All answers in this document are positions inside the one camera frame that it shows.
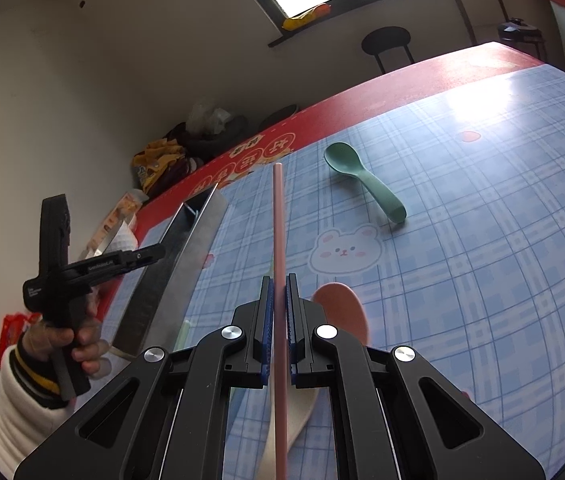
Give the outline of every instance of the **pink chopstick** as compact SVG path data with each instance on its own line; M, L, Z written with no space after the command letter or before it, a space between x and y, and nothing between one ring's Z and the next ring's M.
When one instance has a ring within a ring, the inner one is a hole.
M287 480L287 313L285 312L285 188L274 164L274 423L276 480Z

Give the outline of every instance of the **white sleeve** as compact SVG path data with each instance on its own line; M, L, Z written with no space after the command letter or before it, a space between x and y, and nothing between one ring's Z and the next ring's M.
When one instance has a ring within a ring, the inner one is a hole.
M9 347L0 366L0 472L12 479L19 463L73 413L73 404L50 410L22 389L9 365Z

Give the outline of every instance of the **red package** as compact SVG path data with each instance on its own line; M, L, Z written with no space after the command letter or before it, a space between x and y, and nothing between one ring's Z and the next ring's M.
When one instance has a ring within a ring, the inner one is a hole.
M21 333L36 323L40 317L40 314L37 312L33 314L18 312L16 314L7 314L3 318L3 326L0 331L0 361L2 361L5 350L9 346L15 345Z

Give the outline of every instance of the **spoon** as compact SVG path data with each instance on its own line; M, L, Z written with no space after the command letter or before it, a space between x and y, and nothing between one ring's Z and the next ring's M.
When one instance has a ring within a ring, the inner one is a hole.
M346 142L335 142L325 150L325 161L332 170L361 181L371 193L387 218L400 224L405 221L407 212L405 206L374 174L365 168L356 150Z
M325 310L327 322L336 328L347 330L356 336L363 345L369 344L369 325L365 310L356 293L342 283L325 283L314 293L311 301L320 303ZM264 444L262 458L254 480L275 479L275 424L274 424L274 374L269 373L269 391L271 395L272 415L269 432ZM288 383L287 389L287 452L293 446L311 416L319 396L317 388L297 389Z

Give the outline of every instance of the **human hand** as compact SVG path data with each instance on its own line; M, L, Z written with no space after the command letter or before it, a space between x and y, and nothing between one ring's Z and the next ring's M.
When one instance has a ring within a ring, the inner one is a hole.
M96 294L90 294L86 317L76 338L79 346L71 351L73 359L79 362L85 373L93 379L108 375L112 369L109 359L102 357L109 350L109 343L100 338L101 322L96 319L97 313ZM72 329L56 328L45 321L39 321L22 336L22 348L32 359L47 362L56 348L67 346L73 339Z

